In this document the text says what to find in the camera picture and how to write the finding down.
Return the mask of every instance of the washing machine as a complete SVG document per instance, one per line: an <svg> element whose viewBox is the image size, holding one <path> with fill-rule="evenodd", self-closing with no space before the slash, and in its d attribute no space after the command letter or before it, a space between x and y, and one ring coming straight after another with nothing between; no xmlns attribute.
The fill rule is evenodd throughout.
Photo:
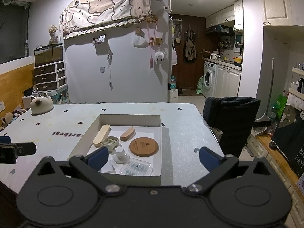
<svg viewBox="0 0 304 228"><path fill-rule="evenodd" d="M202 88L202 94L208 97L215 96L215 82L216 82L216 63L211 63L205 61L205 68L204 68L204 83Z"/></svg>

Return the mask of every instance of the water bottle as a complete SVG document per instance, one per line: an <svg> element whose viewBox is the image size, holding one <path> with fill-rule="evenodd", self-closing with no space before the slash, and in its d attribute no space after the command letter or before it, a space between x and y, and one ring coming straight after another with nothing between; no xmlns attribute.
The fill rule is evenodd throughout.
<svg viewBox="0 0 304 228"><path fill-rule="evenodd" d="M174 76L171 76L171 90L176 89L176 78Z"/></svg>

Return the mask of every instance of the fish tank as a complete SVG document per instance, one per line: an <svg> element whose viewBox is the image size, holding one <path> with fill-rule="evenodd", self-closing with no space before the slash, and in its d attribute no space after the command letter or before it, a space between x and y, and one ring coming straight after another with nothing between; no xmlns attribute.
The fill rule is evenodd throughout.
<svg viewBox="0 0 304 228"><path fill-rule="evenodd" d="M62 44L51 44L34 50L35 67L63 61L62 50Z"/></svg>

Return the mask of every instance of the chair backrest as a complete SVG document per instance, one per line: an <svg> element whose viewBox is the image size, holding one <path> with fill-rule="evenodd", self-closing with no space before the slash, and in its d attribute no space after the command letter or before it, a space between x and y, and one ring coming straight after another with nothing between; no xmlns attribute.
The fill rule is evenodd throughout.
<svg viewBox="0 0 304 228"><path fill-rule="evenodd" d="M223 132L219 145L223 153L239 157L251 132L261 100L252 97L209 97L203 118Z"/></svg>

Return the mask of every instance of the wooden headboard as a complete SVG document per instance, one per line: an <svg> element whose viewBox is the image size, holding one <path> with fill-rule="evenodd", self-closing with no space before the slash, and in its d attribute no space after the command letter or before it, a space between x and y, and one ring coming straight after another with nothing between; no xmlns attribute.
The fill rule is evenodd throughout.
<svg viewBox="0 0 304 228"><path fill-rule="evenodd" d="M34 64L30 64L0 75L0 102L5 105L0 117L13 112L18 105L23 107L22 91L34 85L33 71Z"/></svg>

